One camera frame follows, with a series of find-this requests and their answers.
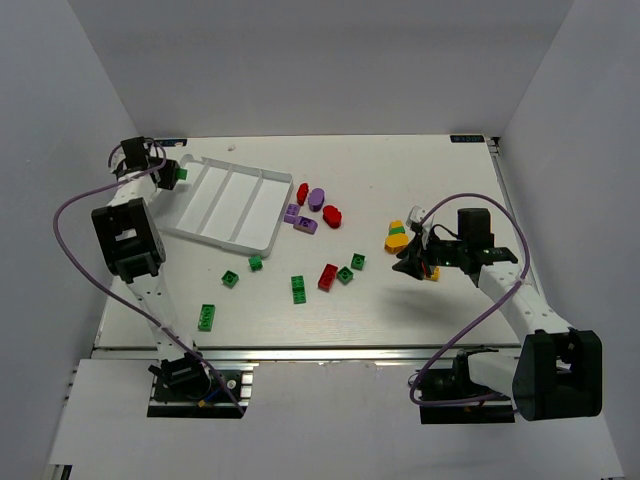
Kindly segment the yellow green lego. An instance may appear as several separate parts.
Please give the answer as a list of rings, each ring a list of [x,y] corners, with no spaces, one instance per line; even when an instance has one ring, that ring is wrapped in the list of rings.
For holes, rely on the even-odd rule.
[[[385,239],[384,249],[390,254],[397,254],[409,244],[404,224],[401,220],[394,220],[389,224],[388,234]]]

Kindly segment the green square lego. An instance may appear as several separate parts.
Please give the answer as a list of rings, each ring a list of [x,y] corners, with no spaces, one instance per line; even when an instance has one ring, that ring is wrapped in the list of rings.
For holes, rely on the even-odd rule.
[[[227,270],[221,277],[221,282],[228,288],[233,288],[239,281],[239,275],[231,270]]]

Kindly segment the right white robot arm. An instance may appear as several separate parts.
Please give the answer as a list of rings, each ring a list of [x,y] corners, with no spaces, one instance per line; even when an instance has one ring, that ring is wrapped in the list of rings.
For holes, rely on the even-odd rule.
[[[495,244],[485,208],[458,212],[458,229],[440,238],[427,213],[415,206],[407,225],[414,237],[393,269],[418,280],[439,267],[460,269],[491,301],[516,335],[516,357],[476,346],[456,353],[448,369],[426,364],[410,385],[422,410],[479,407],[509,400],[527,421],[595,417],[602,410],[602,342],[558,315],[525,280],[525,269],[507,247]]]

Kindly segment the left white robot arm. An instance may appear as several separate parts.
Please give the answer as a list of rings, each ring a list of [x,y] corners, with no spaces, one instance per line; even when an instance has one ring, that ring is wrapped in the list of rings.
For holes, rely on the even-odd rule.
[[[212,380],[178,319],[162,273],[166,250],[148,208],[160,189],[175,187],[179,166],[149,138],[123,140],[119,150],[124,158],[115,176],[121,184],[106,206],[92,211],[94,230],[106,266],[135,297],[156,342],[158,361],[151,373],[173,394],[198,401]]]

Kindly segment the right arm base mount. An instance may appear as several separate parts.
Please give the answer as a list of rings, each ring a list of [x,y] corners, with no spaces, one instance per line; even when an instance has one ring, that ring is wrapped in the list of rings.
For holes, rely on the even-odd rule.
[[[417,397],[422,402],[464,400],[455,405],[420,406],[422,425],[509,424],[515,422],[515,411],[507,396],[471,381],[469,358],[481,353],[497,353],[496,349],[476,347],[456,353],[448,368],[429,369],[417,384]]]

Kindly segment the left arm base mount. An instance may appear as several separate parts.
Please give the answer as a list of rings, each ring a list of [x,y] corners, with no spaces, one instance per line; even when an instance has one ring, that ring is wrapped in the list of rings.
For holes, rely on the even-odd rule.
[[[218,371],[185,354],[152,364],[147,417],[174,419],[242,419],[248,405],[248,372]]]

